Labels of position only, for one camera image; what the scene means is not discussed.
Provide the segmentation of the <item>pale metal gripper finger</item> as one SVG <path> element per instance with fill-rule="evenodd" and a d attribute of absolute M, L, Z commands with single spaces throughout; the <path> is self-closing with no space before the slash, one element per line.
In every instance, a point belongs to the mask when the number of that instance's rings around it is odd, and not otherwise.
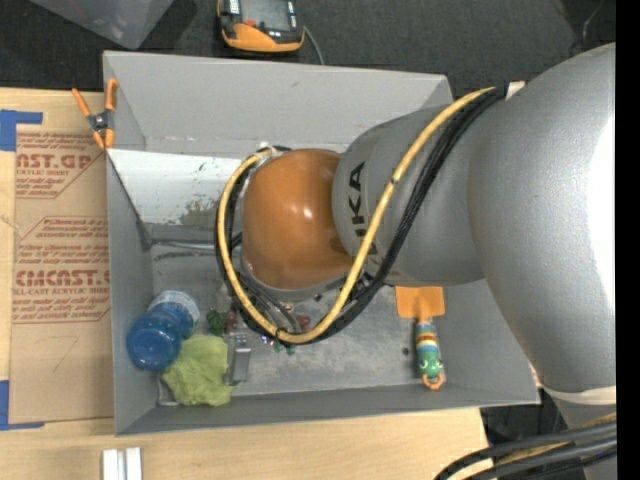
<path fill-rule="evenodd" d="M 249 374 L 251 346 L 245 334 L 234 335 L 229 343 L 227 383 L 241 384 Z"/>

